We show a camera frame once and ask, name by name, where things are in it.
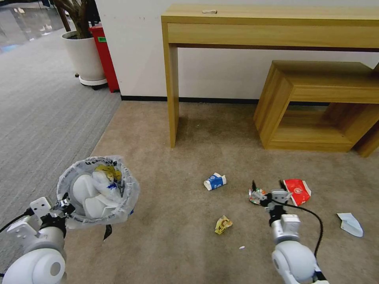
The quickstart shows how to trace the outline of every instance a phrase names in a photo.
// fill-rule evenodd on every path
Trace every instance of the trash bag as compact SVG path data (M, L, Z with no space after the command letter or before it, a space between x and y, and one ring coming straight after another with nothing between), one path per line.
M72 183L82 174L92 174L98 166L113 166L116 171L121 172L121 178L117 179L117 189L120 191L121 199L113 212L106 217L90 219L86 217L83 206L75 200L72 193ZM89 157L81 160L69 167L60 177L56 188L58 201L63 199L68 193L71 204L75 211L69 216L66 226L69 229L88 228L98 224L115 224L125 222L133 213L138 199L140 187L131 172L124 166L120 156Z

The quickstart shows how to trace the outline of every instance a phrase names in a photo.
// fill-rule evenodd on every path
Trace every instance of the crumpled paper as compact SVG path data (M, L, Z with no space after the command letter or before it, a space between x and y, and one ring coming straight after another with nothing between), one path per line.
M363 229L358 220L351 213L337 213L337 215L342 220L342 230L345 230L356 237L363 237Z

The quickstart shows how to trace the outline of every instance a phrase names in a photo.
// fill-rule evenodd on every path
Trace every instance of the white planter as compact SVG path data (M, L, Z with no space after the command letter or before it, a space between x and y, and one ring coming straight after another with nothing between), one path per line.
M106 83L95 40L93 38L70 39L74 35L76 31L65 33L62 38L75 71L79 74L80 82L89 86Z

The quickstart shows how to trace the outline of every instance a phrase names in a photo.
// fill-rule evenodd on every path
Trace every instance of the wooden stool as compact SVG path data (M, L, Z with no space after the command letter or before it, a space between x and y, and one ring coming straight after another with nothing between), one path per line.
M331 103L287 110L290 101ZM273 61L254 122L265 149L349 151L379 120L379 78L358 62Z

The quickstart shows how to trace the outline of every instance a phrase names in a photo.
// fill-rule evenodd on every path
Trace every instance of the carpet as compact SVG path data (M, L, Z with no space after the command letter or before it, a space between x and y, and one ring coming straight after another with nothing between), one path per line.
M94 91L74 77L59 30L0 54L0 224L41 196L88 157L120 104L120 94ZM0 272L21 254L2 234Z
M252 179L271 190L279 179L300 178L312 190L304 204L325 226L318 263L333 284L376 283L379 266L377 201L379 153L264 150L253 124L255 106L180 103L176 147L169 147L167 105L122 102L93 155L121 155L140 182L134 214L113 225L69 231L68 283L283 283L271 263L269 215L248 201ZM227 184L207 191L214 172ZM317 219L302 221L300 239L311 250ZM336 213L352 212L364 229L340 229ZM214 233L226 215L233 226Z

